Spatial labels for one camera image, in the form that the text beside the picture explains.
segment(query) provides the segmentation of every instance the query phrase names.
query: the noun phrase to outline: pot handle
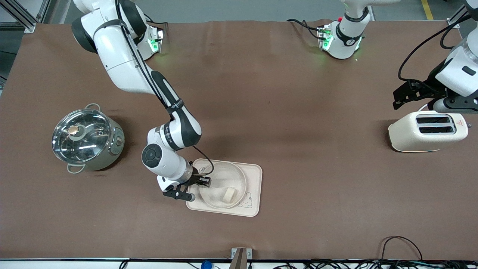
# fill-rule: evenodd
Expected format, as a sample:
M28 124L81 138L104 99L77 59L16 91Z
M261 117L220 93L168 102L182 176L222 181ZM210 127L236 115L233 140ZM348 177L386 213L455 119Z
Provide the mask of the pot handle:
M91 108L92 106L97 106L98 107L98 111L101 111L101 108L99 107L99 105L97 103L91 103L89 105L87 105L85 108Z
M67 170L68 172L70 172L71 174L78 174L78 173L81 173L83 170L85 170L85 166L86 166L86 165L84 165L84 164L82 164L82 165L67 164L67 165L66 165L66 170ZM71 170L72 167L80 167L80 170L78 170L78 171L76 171L76 172L73 172L73 171Z

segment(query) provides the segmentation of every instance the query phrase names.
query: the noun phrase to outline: pot lid knob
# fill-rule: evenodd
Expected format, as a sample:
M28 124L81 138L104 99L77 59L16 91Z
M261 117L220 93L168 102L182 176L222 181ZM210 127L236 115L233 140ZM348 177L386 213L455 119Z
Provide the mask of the pot lid knob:
M78 133L78 131L79 131L79 128L76 125L73 125L70 128L68 128L68 133L70 135L76 135Z

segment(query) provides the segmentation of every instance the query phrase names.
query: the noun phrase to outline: green led light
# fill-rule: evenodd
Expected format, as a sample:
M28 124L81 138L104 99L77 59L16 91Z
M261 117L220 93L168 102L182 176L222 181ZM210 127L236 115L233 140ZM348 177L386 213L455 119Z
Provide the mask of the green led light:
M158 42L156 42L154 40L150 40L150 39L148 39L148 41L149 41L151 50L153 52L157 52L158 51Z
M362 38L359 38L357 41L357 46L355 47L355 50L359 49L360 41L362 41Z
M324 41L324 45L322 46L322 48L324 50L328 50L330 48L330 44L332 43L332 35L329 35L329 37Z

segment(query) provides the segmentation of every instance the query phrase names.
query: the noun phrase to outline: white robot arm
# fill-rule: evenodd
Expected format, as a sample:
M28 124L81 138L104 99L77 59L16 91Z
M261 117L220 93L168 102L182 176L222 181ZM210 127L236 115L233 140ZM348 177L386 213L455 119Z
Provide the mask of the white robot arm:
M118 88L154 94L169 113L168 123L149 131L142 161L158 175L159 186L166 196L193 201L187 186L209 186L210 178L198 174L176 151L196 145L201 138L201 127L166 78L144 62L158 51L161 38L158 29L147 25L144 13L129 0L74 0L74 3L86 13L72 23L78 43L98 54Z
M332 57L346 59L359 48L362 34L370 21L368 6L388 5L400 0L340 0L345 5L345 14L340 21L324 25L320 42L323 50Z
M467 0L465 6L469 15L461 20L471 17L478 21L478 0ZM393 92L393 107L399 109L410 101L433 98L428 104L430 110L439 113L478 113L477 72L478 27L453 47L427 80L405 79L406 82Z

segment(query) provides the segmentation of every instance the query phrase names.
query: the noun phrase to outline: brown table cover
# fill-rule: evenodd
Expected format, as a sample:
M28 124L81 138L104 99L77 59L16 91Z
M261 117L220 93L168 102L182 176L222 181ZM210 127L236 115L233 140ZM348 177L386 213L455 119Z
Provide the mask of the brown table cover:
M393 151L386 132L424 103L393 110L400 63L444 26L371 22L360 50L336 60L288 22L171 24L170 54L148 64L200 122L200 149L262 167L261 208L248 218L164 197L140 157L164 108L117 89L69 25L37 25L0 99L0 257L221 258L251 247L254 258L375 258L383 238L402 235L425 259L478 258L478 132L424 154ZM458 40L453 31L447 43ZM433 40L404 76L425 79L447 53ZM70 175L52 131L91 102L126 145L111 168ZM392 241L386 258L417 255Z

